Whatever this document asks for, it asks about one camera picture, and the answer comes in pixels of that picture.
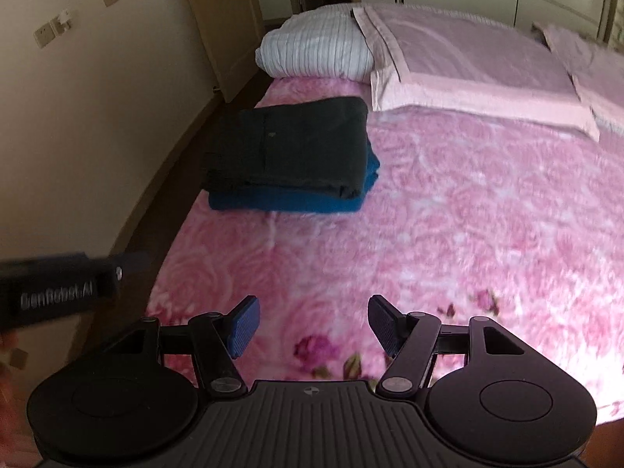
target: finger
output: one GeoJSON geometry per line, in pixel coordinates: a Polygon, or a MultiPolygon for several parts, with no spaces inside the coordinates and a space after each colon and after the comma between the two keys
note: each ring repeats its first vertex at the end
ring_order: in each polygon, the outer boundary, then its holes
{"type": "Polygon", "coordinates": [[[0,459],[12,452],[15,423],[10,373],[0,365],[0,459]]]}
{"type": "Polygon", "coordinates": [[[12,402],[11,373],[4,364],[0,364],[0,406],[11,406],[12,402]]]}
{"type": "Polygon", "coordinates": [[[18,335],[14,331],[0,333],[0,352],[6,352],[18,345],[18,335]]]}

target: blue folded towel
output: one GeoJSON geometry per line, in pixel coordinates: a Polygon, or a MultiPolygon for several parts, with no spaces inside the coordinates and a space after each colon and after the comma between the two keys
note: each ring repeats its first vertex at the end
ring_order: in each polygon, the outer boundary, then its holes
{"type": "Polygon", "coordinates": [[[379,160],[368,143],[366,178],[360,197],[340,199],[310,193],[309,191],[279,188],[277,186],[244,186],[232,192],[212,192],[208,204],[212,209],[259,209],[261,211],[288,211],[292,213],[354,213],[364,203],[364,197],[377,181],[379,160]]]}

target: pink pillow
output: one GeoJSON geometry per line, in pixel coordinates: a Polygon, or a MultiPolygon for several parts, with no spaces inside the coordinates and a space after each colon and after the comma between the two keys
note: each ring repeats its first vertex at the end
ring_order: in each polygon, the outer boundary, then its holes
{"type": "Polygon", "coordinates": [[[550,25],[542,31],[550,50],[572,75],[581,101],[601,123],[624,133],[624,56],[564,28],[550,25]]]}
{"type": "Polygon", "coordinates": [[[373,110],[420,105],[575,127],[599,139],[561,62],[515,30],[404,5],[353,12],[374,58],[373,110]]]}

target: floor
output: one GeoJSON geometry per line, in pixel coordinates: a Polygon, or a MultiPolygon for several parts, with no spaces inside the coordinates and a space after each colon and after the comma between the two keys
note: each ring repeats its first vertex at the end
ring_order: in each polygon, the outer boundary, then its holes
{"type": "MultiPolygon", "coordinates": [[[[86,349],[98,345],[143,315],[169,246],[200,191],[201,160],[207,136],[224,114],[254,107],[270,81],[266,74],[259,72],[232,103],[217,108],[182,153],[127,247],[127,251],[147,251],[152,257],[151,268],[124,279],[117,304],[96,314],[87,336],[86,349]]],[[[623,445],[624,420],[601,425],[587,446],[584,460],[590,468],[623,468],[623,445]]]]}

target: black folded garment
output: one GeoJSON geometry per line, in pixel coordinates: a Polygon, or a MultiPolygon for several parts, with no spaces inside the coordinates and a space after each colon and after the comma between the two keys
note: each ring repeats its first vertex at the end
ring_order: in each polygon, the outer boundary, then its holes
{"type": "Polygon", "coordinates": [[[241,111],[208,142],[207,191],[282,186],[351,199],[364,188],[366,103],[341,96],[241,111]]]}

